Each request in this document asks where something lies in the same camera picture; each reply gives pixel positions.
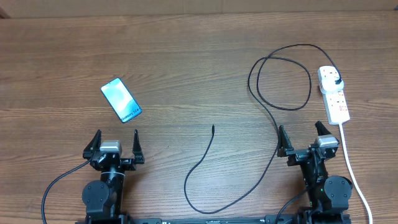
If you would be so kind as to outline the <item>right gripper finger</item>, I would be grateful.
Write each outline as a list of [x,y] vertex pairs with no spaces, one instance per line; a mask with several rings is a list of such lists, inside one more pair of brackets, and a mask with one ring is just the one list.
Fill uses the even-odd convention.
[[290,142],[289,136],[286,133],[284,126],[279,126],[279,151],[293,151],[294,147]]
[[325,135],[331,134],[331,132],[329,132],[329,130],[327,130],[327,128],[323,125],[323,123],[321,121],[317,121],[315,123],[315,127],[317,129],[317,133],[319,136],[325,136]]

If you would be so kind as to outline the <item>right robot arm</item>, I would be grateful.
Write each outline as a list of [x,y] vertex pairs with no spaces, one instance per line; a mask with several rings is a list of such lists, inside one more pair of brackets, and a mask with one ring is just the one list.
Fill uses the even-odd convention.
[[[336,156],[339,140],[321,121],[315,123],[318,136],[306,149],[294,149],[283,125],[279,126],[277,155],[287,158],[288,166],[299,166],[305,184],[304,190],[289,200],[278,212],[276,223],[350,223],[349,208],[353,183],[339,175],[328,175],[325,162]],[[283,216],[283,211],[304,194],[310,206],[301,207],[294,215]]]

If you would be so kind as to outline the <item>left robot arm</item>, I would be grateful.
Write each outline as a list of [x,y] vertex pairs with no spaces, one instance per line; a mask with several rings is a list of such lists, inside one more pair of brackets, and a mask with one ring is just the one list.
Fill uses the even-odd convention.
[[132,145],[134,157],[123,158],[121,142],[101,140],[101,131],[83,150],[83,158],[90,166],[101,172],[100,179],[89,182],[82,191],[86,206],[85,223],[133,223],[128,212],[122,211],[125,172],[136,170],[145,163],[139,142],[138,131],[134,131]]

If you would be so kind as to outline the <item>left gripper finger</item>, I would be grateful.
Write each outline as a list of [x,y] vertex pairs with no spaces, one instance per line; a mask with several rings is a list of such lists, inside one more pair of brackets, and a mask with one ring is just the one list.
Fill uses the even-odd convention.
[[93,139],[88,143],[83,152],[95,152],[101,144],[101,130],[98,129]]
[[139,142],[139,134],[138,130],[134,130],[134,140],[133,140],[133,146],[132,146],[132,153],[134,154],[135,159],[143,159],[144,155],[142,153],[142,148],[141,144]]

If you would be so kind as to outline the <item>Samsung Galaxy smartphone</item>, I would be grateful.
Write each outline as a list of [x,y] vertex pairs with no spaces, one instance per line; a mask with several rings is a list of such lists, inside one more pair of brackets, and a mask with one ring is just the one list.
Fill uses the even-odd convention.
[[103,85],[101,92],[122,123],[142,113],[142,108],[119,77]]

